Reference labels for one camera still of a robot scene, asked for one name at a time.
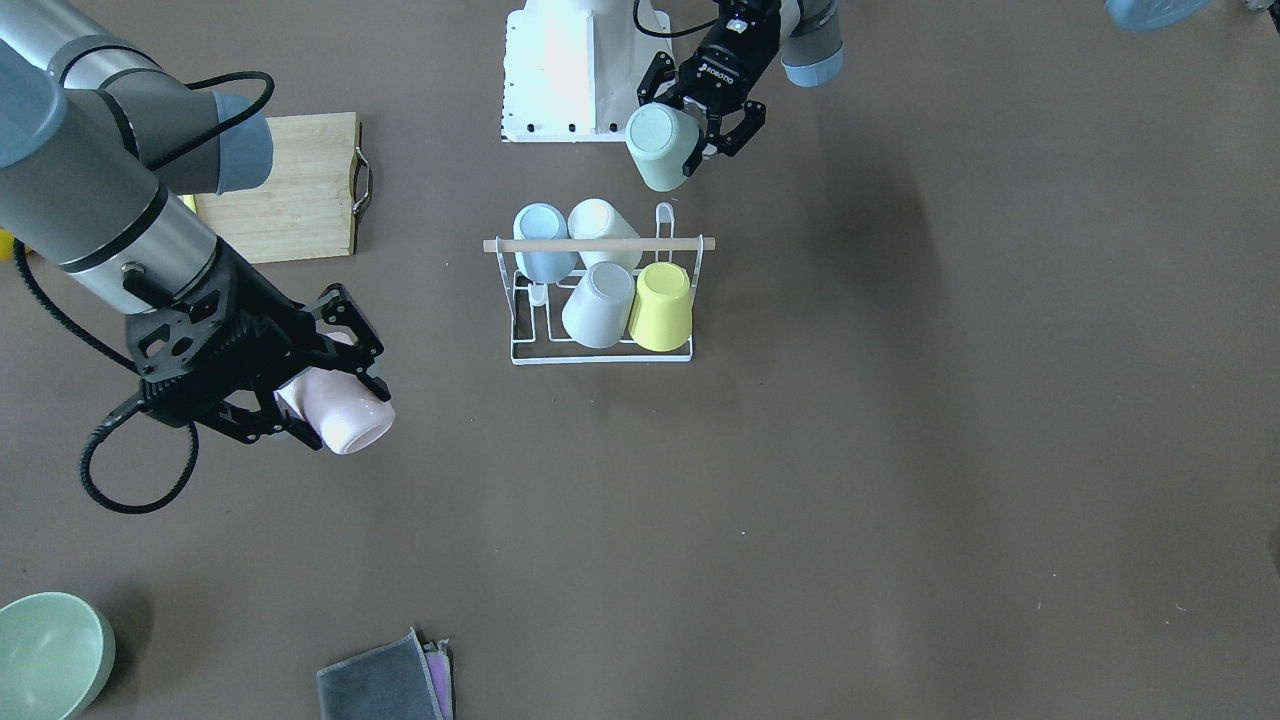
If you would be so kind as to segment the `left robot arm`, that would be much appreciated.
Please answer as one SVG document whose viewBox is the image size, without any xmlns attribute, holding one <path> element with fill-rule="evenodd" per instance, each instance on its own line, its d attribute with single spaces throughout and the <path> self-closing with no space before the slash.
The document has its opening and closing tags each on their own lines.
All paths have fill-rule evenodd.
<svg viewBox="0 0 1280 720">
<path fill-rule="evenodd" d="M 646 186 L 681 186 L 703 161 L 732 158 L 764 127 L 751 97 L 778 61 L 797 87 L 832 81 L 844 65 L 837 1 L 718 1 L 717 18 L 692 27 L 701 38 L 678 61 L 653 55 L 636 90 L 626 143 Z"/>
</svg>

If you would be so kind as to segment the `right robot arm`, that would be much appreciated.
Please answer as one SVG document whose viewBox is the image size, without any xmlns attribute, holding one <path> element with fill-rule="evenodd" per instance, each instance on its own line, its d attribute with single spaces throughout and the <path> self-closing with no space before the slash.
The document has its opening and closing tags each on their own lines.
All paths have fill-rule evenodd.
<svg viewBox="0 0 1280 720">
<path fill-rule="evenodd" d="M 125 318 L 128 407 L 347 455 L 392 427 L 380 340 L 340 284 L 280 292 L 187 193 L 261 184 L 259 105 L 201 92 L 65 1 L 5 1 L 3 228 Z"/>
</svg>

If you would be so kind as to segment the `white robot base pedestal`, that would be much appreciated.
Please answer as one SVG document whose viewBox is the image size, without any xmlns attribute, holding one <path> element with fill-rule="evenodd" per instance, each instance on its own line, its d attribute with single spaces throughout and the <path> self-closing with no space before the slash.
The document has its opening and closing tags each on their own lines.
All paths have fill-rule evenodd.
<svg viewBox="0 0 1280 720">
<path fill-rule="evenodd" d="M 644 73 L 672 51 L 669 14 L 650 1 L 526 1 L 504 28 L 507 143 L 623 142 Z"/>
</svg>

